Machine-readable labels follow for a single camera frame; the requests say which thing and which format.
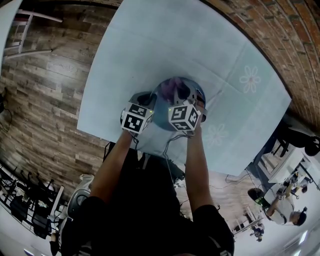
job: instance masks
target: white cube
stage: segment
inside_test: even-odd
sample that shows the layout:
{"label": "white cube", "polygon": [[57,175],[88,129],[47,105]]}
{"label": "white cube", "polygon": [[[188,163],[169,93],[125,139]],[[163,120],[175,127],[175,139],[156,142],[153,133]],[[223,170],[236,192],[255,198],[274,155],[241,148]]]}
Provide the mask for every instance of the white cube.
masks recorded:
{"label": "white cube", "polygon": [[121,127],[130,132],[141,134],[151,123],[153,116],[153,110],[129,102],[122,113]]}
{"label": "white cube", "polygon": [[168,114],[169,123],[177,131],[194,131],[201,112],[197,111],[194,105],[189,104],[169,107]]}

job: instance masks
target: wooden floor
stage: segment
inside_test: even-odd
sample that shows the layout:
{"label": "wooden floor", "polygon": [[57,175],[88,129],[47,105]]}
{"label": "wooden floor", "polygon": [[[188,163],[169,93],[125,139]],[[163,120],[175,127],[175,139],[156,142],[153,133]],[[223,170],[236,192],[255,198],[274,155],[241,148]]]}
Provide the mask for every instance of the wooden floor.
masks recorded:
{"label": "wooden floor", "polygon": [[[13,118],[9,132],[0,129],[0,159],[18,172],[54,179],[56,186],[65,187],[68,198],[81,174],[96,173],[107,144],[77,130],[77,120],[91,64],[115,10],[56,5],[54,11],[43,12],[62,18],[63,23],[35,18],[25,49],[52,48],[53,52],[8,60],[2,66],[0,90],[8,89],[7,107]],[[5,128],[9,120],[7,111],[0,115]],[[210,173],[210,190],[223,216],[233,220],[253,205],[247,195],[253,185],[247,177],[240,185],[229,186],[232,183],[226,184],[225,177]],[[177,194],[181,202],[188,199],[183,187]],[[190,213],[189,202],[182,208]]]}

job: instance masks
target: fluorescent light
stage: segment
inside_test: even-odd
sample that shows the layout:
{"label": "fluorescent light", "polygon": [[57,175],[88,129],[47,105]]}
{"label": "fluorescent light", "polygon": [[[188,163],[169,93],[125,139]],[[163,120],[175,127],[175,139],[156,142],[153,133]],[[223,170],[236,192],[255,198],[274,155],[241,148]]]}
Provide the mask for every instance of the fluorescent light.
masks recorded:
{"label": "fluorescent light", "polygon": [[301,245],[305,241],[307,233],[308,233],[308,230],[302,234],[299,245]]}
{"label": "fluorescent light", "polygon": [[298,250],[293,256],[299,256],[301,250]]}
{"label": "fluorescent light", "polygon": [[33,253],[31,253],[30,251],[26,250],[26,249],[23,249],[24,250],[24,253],[28,256],[35,256]]}

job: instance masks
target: brick wall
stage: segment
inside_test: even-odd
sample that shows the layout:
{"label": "brick wall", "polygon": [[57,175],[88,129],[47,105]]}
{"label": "brick wall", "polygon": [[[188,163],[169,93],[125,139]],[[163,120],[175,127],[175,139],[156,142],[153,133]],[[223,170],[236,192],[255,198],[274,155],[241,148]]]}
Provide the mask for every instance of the brick wall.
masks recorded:
{"label": "brick wall", "polygon": [[[235,21],[260,46],[292,95],[292,112],[313,130],[320,131],[320,8],[316,2],[207,1]],[[89,2],[117,7],[122,0]]]}

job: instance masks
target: white flower pattern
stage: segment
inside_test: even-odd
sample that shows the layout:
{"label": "white flower pattern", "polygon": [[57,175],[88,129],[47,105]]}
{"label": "white flower pattern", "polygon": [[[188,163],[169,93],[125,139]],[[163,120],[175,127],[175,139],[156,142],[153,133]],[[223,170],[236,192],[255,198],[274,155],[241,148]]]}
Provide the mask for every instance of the white flower pattern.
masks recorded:
{"label": "white flower pattern", "polygon": [[229,133],[225,130],[225,124],[221,123],[218,127],[210,125],[207,130],[207,134],[203,136],[203,140],[206,141],[206,146],[210,149],[212,146],[221,146],[223,139],[228,137]]}
{"label": "white flower pattern", "polygon": [[257,90],[256,84],[261,82],[260,76],[257,76],[258,68],[255,66],[252,69],[249,66],[244,67],[245,75],[241,76],[239,81],[241,84],[245,84],[243,92],[246,94],[250,90],[255,93]]}

